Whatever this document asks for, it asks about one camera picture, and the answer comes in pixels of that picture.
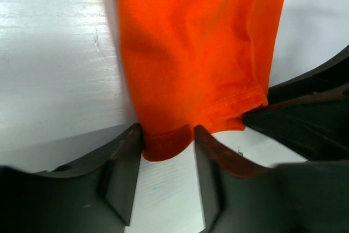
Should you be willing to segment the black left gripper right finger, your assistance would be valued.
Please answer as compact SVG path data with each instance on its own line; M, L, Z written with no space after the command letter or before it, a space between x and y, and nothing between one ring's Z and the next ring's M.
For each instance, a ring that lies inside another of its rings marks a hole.
M205 232L348 232L348 161L267 168L194 137Z

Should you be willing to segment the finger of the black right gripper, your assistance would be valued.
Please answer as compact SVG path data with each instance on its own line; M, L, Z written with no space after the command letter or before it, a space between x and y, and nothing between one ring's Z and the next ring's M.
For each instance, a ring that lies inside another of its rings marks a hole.
M243 123L307 160L348 160L348 105L268 107L246 114Z
M348 47L320 66L269 88L268 102L276 104L325 92L348 83Z

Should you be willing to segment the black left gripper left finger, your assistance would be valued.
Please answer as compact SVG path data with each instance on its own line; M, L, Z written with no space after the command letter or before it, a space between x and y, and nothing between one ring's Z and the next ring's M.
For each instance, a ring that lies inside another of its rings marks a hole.
M142 128L52 171L1 167L1 232L123 232L130 225Z

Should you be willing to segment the orange t shirt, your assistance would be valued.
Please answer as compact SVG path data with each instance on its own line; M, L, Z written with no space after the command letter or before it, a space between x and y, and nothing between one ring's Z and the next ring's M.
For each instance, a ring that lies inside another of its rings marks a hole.
M268 104L284 0L117 0L121 55L146 160L180 154L194 128L243 130Z

